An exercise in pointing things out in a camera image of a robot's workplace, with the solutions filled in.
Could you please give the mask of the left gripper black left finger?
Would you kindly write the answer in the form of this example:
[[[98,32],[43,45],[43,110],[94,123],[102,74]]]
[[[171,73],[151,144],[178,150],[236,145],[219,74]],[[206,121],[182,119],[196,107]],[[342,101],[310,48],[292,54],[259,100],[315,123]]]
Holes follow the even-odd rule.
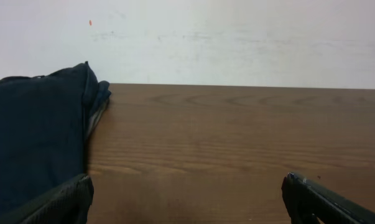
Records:
[[[86,224],[93,202],[91,177],[79,174],[0,216],[0,224]]]

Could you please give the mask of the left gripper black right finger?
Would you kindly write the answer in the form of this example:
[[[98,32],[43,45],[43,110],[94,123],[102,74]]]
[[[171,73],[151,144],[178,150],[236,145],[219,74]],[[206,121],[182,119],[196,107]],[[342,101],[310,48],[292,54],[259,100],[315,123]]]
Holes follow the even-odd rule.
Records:
[[[294,172],[283,179],[282,198],[292,224],[375,224],[375,213]]]

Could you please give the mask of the navy blue shorts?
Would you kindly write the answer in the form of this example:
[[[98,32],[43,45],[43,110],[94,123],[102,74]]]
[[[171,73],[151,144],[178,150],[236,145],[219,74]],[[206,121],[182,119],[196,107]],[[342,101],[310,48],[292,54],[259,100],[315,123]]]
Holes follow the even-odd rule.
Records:
[[[0,216],[84,172],[110,94],[87,63],[0,80]]]

